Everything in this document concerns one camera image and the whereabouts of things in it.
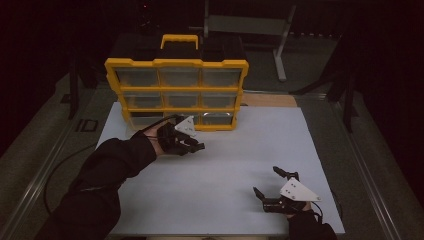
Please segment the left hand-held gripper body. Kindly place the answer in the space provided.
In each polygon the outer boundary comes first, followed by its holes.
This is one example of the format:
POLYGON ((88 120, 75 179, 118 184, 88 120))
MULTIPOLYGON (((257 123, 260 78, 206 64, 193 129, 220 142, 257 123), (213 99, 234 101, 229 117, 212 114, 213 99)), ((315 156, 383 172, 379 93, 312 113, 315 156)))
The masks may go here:
POLYGON ((181 140, 185 137, 195 139, 193 116, 170 115, 161 120, 163 126, 158 130, 158 140, 166 154, 178 155, 177 146, 184 145, 181 140))

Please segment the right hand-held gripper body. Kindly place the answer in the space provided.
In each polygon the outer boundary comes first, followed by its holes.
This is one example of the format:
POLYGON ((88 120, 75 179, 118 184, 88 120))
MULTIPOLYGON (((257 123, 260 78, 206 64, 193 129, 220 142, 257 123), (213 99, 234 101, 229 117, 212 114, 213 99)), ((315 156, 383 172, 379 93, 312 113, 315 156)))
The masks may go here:
POLYGON ((280 189, 279 198, 267 198, 263 210, 269 213, 294 214, 300 211, 305 202, 319 202, 321 197, 299 181, 297 172, 288 172, 289 179, 280 189))

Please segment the yellow black drawer organizer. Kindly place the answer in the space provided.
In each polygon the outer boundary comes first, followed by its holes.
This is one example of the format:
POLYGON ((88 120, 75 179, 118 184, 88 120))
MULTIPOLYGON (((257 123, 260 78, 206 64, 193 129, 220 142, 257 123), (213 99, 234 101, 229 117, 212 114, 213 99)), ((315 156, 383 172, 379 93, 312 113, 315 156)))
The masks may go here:
POLYGON ((193 116, 196 129, 216 131, 236 127, 249 63, 234 36, 123 34, 105 68, 129 127, 131 112, 163 112, 193 116))

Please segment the person's left hand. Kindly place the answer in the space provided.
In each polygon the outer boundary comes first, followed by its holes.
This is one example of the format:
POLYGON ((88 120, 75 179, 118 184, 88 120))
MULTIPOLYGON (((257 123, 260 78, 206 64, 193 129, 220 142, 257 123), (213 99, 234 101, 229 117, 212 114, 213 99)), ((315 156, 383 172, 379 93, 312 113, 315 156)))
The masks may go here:
POLYGON ((162 126, 163 123, 160 123, 159 125, 151 127, 143 132, 143 134, 149 139, 150 143, 152 144, 157 156, 162 156, 166 154, 166 152, 160 146, 158 140, 158 130, 162 126))

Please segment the person's right hand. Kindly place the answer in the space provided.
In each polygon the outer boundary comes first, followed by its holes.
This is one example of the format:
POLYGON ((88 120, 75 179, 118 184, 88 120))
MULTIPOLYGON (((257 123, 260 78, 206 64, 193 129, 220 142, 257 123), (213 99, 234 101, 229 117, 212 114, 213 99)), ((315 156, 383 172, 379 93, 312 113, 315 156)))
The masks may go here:
POLYGON ((293 218, 293 217, 295 217, 296 215, 298 215, 298 214, 302 214, 302 213, 304 213, 304 212, 308 212, 308 211, 310 211, 312 209, 312 207, 311 207, 311 202, 305 202, 305 206, 300 210, 300 211, 297 211, 296 213, 294 213, 294 214, 286 214, 285 216, 286 216, 286 218, 287 219, 290 219, 290 218, 293 218))

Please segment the wooden board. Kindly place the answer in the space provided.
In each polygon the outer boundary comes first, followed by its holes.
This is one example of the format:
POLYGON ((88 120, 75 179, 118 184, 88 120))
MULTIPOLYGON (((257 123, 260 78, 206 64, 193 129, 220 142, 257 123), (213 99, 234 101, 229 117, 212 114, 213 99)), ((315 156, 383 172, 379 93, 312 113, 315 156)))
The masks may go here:
POLYGON ((290 95, 245 93, 242 96, 243 106, 254 107, 296 107, 297 102, 290 95))

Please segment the black angled stand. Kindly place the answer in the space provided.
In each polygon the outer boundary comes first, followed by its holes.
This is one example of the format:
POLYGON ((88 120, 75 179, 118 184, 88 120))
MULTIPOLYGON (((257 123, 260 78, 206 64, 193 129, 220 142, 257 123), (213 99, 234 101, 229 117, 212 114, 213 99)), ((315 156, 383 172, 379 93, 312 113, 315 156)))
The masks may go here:
POLYGON ((327 76, 321 77, 319 80, 300 88, 298 90, 290 91, 291 95, 304 95, 310 91, 330 83, 331 86, 326 93, 326 99, 329 102, 338 102, 344 98, 344 107, 342 121, 348 132, 352 132, 352 112, 353 112, 353 99, 354 99, 354 85, 355 76, 350 70, 337 70, 327 76))

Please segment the black upright stand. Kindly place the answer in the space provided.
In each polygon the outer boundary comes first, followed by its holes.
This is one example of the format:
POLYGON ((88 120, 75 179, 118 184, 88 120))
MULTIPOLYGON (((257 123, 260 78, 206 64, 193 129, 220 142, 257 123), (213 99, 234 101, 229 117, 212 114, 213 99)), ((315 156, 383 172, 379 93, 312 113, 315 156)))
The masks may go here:
POLYGON ((69 64, 69 86, 70 86, 70 111, 69 119, 73 119, 79 107, 79 88, 78 88, 78 72, 76 59, 72 57, 69 64))

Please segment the grey metal stand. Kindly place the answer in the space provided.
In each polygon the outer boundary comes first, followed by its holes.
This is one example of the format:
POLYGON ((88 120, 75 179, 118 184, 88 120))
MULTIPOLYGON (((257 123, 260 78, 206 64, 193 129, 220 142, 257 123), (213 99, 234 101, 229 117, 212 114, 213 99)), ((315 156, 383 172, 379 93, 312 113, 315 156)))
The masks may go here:
POLYGON ((275 10, 283 11, 283 16, 269 18, 213 14, 210 7, 214 5, 216 0, 202 1, 204 17, 201 30, 204 38, 208 38, 211 32, 278 37, 280 42, 273 49, 273 58, 279 81, 285 82, 287 80, 282 53, 296 12, 295 4, 287 3, 286 7, 275 7, 275 10))

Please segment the aluminium rail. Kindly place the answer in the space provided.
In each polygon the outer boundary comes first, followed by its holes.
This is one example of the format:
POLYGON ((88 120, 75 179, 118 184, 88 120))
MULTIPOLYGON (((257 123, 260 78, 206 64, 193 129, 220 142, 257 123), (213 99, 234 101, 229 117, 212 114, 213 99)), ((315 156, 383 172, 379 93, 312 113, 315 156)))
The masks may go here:
POLYGON ((0 157, 0 240, 34 240, 96 148, 115 101, 110 90, 85 90, 69 119, 69 106, 54 97, 0 157), (97 130, 76 132, 80 119, 97 120, 97 130))
POLYGON ((387 204, 383 199, 372 174, 366 164, 365 158, 357 144, 354 135, 347 130, 344 125, 342 115, 343 110, 339 103, 331 103, 330 108, 337 119, 337 123, 348 142, 349 148, 353 154, 354 164, 360 175, 362 184, 367 192, 368 198, 373 207, 373 211, 382 227, 386 240, 401 240, 400 232, 396 227, 393 218, 387 208, 387 204))

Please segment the black rectangular floor frame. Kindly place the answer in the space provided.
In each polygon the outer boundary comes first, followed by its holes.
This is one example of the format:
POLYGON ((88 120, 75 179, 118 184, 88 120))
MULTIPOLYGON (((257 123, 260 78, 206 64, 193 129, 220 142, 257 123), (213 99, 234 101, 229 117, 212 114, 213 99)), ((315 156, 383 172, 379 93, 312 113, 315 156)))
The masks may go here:
POLYGON ((92 119, 80 119, 77 127, 75 129, 76 132, 95 132, 98 127, 98 121, 92 119))

